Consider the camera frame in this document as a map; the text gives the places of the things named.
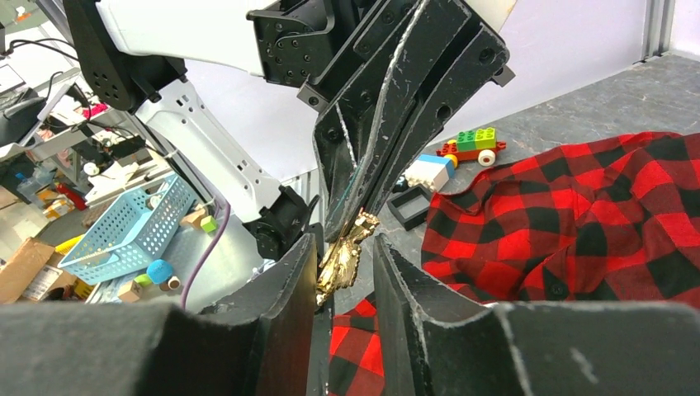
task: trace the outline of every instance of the white lego block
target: white lego block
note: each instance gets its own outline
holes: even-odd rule
[[[447,173],[447,167],[441,163],[429,163],[425,161],[416,161],[413,163],[404,174],[409,186],[417,186],[422,184],[430,191],[440,191],[450,176]]]

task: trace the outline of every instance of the white lego wheel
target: white lego wheel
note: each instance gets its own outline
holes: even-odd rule
[[[492,167],[496,162],[496,153],[491,150],[481,150],[479,152],[479,165],[482,167]]]

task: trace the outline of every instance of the blue ball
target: blue ball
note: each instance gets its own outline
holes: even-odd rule
[[[150,263],[149,267],[146,269],[146,274],[148,274],[154,284],[160,285],[173,276],[173,266],[165,260],[158,259]]]

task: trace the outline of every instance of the gold object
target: gold object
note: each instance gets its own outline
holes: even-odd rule
[[[321,275],[316,282],[316,304],[322,305],[335,290],[354,285],[360,262],[360,243],[369,238],[379,225],[379,219],[360,210],[350,232],[331,243],[321,262]]]

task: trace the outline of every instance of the red plaid shirt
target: red plaid shirt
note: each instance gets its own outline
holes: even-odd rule
[[[561,146],[486,170],[460,194],[436,194],[423,269],[483,303],[700,308],[700,134]],[[329,394],[384,394],[372,299],[334,320]]]

